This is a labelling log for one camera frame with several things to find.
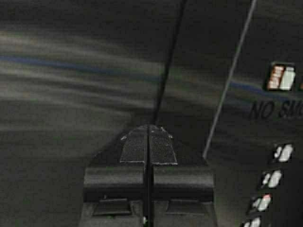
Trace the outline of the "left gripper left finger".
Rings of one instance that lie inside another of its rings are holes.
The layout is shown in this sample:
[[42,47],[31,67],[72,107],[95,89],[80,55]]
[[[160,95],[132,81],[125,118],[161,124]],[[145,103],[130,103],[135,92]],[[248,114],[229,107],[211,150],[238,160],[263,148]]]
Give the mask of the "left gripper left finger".
[[125,131],[85,168],[81,227],[142,227],[148,126]]

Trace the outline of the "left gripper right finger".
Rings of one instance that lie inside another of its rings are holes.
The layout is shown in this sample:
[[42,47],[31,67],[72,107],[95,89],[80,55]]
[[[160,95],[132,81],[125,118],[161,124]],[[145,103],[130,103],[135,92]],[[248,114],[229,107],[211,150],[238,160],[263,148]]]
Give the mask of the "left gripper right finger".
[[164,128],[148,134],[149,226],[216,227],[212,169]]

